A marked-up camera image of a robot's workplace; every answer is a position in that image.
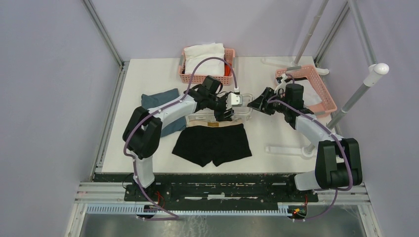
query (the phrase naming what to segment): blue cloth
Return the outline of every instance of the blue cloth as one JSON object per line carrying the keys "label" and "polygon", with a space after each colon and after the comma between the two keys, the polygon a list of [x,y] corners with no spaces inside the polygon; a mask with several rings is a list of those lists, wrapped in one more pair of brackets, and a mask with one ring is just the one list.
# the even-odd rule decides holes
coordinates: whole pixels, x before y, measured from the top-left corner
{"label": "blue cloth", "polygon": [[[141,95],[141,106],[145,109],[151,109],[167,102],[170,102],[179,97],[179,91],[177,89],[168,90],[166,92],[154,94],[154,95]],[[167,136],[177,131],[182,131],[186,128],[186,119],[181,117],[178,120],[172,122],[163,128],[160,137]]]}

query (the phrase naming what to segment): pink basket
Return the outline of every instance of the pink basket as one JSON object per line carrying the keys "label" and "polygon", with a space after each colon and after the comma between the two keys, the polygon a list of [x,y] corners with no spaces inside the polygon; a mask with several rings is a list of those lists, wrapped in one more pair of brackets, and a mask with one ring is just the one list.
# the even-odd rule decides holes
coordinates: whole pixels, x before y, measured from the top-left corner
{"label": "pink basket", "polygon": [[[226,48],[224,50],[224,59],[231,64],[231,66],[233,66],[233,62],[234,62],[234,58],[236,57],[236,51],[234,51],[234,49],[232,48]],[[191,75],[190,74],[183,74],[184,70],[185,70],[185,52],[184,50],[182,51],[182,57],[180,58],[180,62],[179,62],[179,76],[182,79],[183,83],[189,83],[189,80],[191,79]],[[194,78],[192,79],[192,84],[201,84],[205,77],[207,75],[194,75]],[[233,73],[230,72],[230,75],[227,77],[218,77],[218,76],[214,76],[215,78],[217,78],[218,80],[221,81],[221,83],[223,85],[231,85],[231,82],[233,81]]]}
{"label": "pink basket", "polygon": [[[278,78],[280,75],[284,74],[287,69],[280,69],[276,71],[275,78]],[[317,92],[317,94],[322,99],[322,102],[318,105],[308,106],[308,108],[313,111],[314,115],[318,118],[326,117],[331,112],[337,110],[337,106],[333,101],[329,91],[327,90],[325,84],[320,78],[319,74],[316,71],[316,68],[313,65],[303,65],[301,69],[297,71],[288,71],[288,74],[293,75],[295,78],[307,78],[311,86]]]}

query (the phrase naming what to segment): white wall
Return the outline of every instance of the white wall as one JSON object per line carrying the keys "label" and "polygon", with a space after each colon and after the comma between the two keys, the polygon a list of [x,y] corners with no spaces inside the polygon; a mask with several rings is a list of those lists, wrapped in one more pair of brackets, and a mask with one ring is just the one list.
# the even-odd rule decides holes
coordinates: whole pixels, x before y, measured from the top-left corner
{"label": "white wall", "polygon": [[[93,0],[124,60],[179,57],[222,42],[240,56],[296,55],[323,0]],[[344,0],[331,0],[304,55],[314,55]]]}
{"label": "white wall", "polygon": [[[419,1],[358,0],[379,62],[390,73],[368,91],[342,120],[346,136],[360,142],[364,181],[383,234],[417,236]],[[323,66],[341,107],[368,74],[367,62],[350,15]]]}
{"label": "white wall", "polygon": [[0,236],[62,236],[118,66],[79,0],[0,3]]}

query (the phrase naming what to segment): black shorts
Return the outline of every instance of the black shorts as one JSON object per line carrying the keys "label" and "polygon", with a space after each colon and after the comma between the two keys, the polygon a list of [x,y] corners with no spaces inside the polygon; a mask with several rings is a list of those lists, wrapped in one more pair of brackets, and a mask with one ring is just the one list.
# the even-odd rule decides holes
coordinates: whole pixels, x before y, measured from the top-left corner
{"label": "black shorts", "polygon": [[187,127],[174,146],[174,155],[204,167],[251,157],[243,124],[227,127]]}

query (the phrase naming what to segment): folded white towel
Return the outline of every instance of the folded white towel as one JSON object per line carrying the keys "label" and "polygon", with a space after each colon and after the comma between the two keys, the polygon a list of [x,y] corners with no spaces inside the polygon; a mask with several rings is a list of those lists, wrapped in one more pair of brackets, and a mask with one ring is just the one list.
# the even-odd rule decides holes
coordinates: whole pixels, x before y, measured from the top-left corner
{"label": "folded white towel", "polygon": [[320,98],[308,80],[297,80],[295,83],[304,86],[302,99],[304,100],[304,104],[306,106],[317,105],[322,102],[322,98]]}
{"label": "folded white towel", "polygon": [[[185,48],[185,74],[192,74],[197,64],[209,57],[224,58],[224,45],[222,43],[210,43]],[[224,62],[215,59],[208,60],[199,66],[195,74],[223,76]]]}

